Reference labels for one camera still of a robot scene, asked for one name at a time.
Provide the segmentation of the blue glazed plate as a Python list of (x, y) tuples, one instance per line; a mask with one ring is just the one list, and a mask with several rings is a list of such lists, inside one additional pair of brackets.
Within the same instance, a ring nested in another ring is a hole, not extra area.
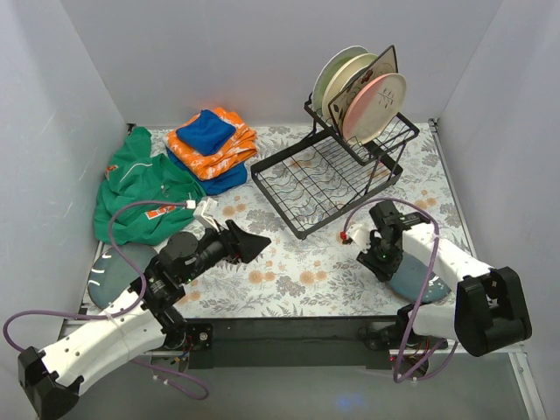
[[(157, 254), (153, 247), (144, 244), (127, 243), (119, 249), (142, 271)], [(87, 281), (87, 292), (95, 306), (105, 309), (137, 278), (137, 271), (113, 248), (109, 248), (94, 262)]]
[[(427, 266), (424, 263), (413, 255), (404, 254), (398, 270), (388, 281), (388, 287), (399, 297), (415, 302), (426, 273)], [(450, 293), (451, 289), (438, 276), (431, 274), (422, 297), (422, 303), (436, 303)]]

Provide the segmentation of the pink and cream round plate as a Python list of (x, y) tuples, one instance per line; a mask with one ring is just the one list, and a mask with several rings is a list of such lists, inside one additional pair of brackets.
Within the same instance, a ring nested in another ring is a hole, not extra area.
[(386, 73), (369, 82), (346, 112), (344, 139), (351, 145), (376, 139), (401, 110), (406, 90), (406, 79), (399, 73)]

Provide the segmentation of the cream and green round plate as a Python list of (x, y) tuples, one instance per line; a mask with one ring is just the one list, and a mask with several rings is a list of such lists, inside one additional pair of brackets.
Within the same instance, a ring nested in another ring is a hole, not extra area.
[(322, 115), (325, 120), (330, 118), (328, 104), (343, 87), (363, 68), (377, 59), (373, 53), (363, 53), (345, 62), (329, 81), (322, 100)]

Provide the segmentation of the square floral plate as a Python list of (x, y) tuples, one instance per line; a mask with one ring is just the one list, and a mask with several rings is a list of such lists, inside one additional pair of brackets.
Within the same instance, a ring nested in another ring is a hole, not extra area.
[(377, 59), (369, 66), (360, 70), (343, 89), (329, 102), (328, 110), (330, 121), (339, 133), (343, 131), (344, 118), (350, 108), (351, 102), (358, 93), (371, 81), (384, 74), (397, 74), (398, 65), (396, 48), (394, 45), (387, 47), (377, 55)]

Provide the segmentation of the white scalloped plate front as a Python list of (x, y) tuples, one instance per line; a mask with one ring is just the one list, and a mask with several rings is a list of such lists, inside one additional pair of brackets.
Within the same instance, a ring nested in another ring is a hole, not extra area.
[(316, 113), (320, 111), (326, 88), (340, 68), (349, 60), (367, 52), (368, 50), (361, 45), (351, 45), (329, 59), (320, 71), (311, 91), (311, 109), (313, 111)]

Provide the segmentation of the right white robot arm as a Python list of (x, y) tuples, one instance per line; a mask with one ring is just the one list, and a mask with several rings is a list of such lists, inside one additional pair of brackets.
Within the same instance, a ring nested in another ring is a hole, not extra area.
[(383, 340), (410, 348), (427, 337), (453, 340), (480, 357), (531, 338), (522, 281), (513, 269), (469, 255), (443, 238), (421, 209), (404, 214), (389, 199), (370, 204), (374, 228), (347, 223), (343, 231), (360, 251), (358, 262), (381, 282), (420, 281), (412, 304), (381, 331)]

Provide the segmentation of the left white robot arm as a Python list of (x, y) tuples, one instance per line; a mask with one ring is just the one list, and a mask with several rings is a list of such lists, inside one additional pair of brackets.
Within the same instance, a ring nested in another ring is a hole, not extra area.
[(201, 238), (174, 234), (102, 319), (19, 354), (18, 380), (38, 417), (63, 417), (93, 384), (147, 351), (180, 348), (189, 335), (175, 304), (185, 295), (185, 285), (222, 261), (250, 263), (270, 243), (232, 220), (206, 228)]

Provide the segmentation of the floral patterned table mat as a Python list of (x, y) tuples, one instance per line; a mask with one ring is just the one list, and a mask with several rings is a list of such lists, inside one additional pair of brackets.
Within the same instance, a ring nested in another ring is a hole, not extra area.
[[(431, 126), (422, 123), (419, 130), (400, 159), (403, 175), (384, 195), (400, 199), (404, 211), (422, 208), (437, 220), (444, 238), (469, 249)], [(151, 154), (166, 155), (167, 131), (148, 131)], [(118, 210), (108, 224), (108, 243), (115, 242), (112, 229), (118, 215), (157, 203), (141, 200)], [(219, 220), (231, 219), (250, 233), (268, 236), (271, 244), (251, 263), (221, 263), (192, 281), (179, 304), (186, 316), (374, 315), (392, 314), (403, 305), (404, 298), (357, 262), (356, 249), (342, 243), (342, 219), (300, 240), (249, 176), (245, 184), (219, 194), (217, 203)], [(193, 220), (182, 230), (200, 234), (203, 228)]]

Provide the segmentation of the blue cloth bottom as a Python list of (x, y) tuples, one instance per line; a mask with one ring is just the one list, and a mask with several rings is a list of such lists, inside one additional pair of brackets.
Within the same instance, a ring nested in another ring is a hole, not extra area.
[(181, 170), (186, 171), (192, 175), (195, 180), (201, 185), (206, 195), (215, 196), (224, 193), (234, 187), (241, 186), (246, 183), (248, 172), (244, 163), (239, 163), (236, 166), (223, 172), (216, 178), (203, 180), (198, 178), (184, 163), (182, 163), (169, 148), (165, 148), (168, 158)]

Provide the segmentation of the orange patterned cloth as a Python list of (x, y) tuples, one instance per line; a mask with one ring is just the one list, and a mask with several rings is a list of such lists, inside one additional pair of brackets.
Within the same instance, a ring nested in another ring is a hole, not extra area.
[(176, 130), (192, 123), (200, 112), (184, 125), (170, 131), (166, 140), (167, 148), (199, 179), (203, 180), (216, 178), (239, 163), (244, 163), (257, 153), (256, 131), (249, 127), (238, 114), (224, 108), (215, 108), (211, 111), (225, 122), (235, 126), (235, 133), (216, 154), (205, 157), (189, 145), (181, 142), (176, 136)]

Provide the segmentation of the green jacket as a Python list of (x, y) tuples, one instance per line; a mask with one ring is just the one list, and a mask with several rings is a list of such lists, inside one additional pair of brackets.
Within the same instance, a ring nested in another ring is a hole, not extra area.
[(105, 169), (94, 210), (94, 236), (109, 242), (109, 222), (122, 207), (141, 200), (157, 204), (134, 206), (115, 219), (112, 233), (118, 245), (127, 242), (156, 246), (193, 221), (193, 210), (177, 202), (200, 202), (206, 193), (187, 171), (165, 154), (151, 154), (151, 133), (135, 127)]

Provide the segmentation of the blue folded towel top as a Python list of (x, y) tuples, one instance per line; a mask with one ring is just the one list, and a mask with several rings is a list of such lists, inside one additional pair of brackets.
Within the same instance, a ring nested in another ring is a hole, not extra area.
[(203, 156), (216, 154), (235, 133), (235, 126), (204, 109), (193, 122), (176, 130), (176, 136)]

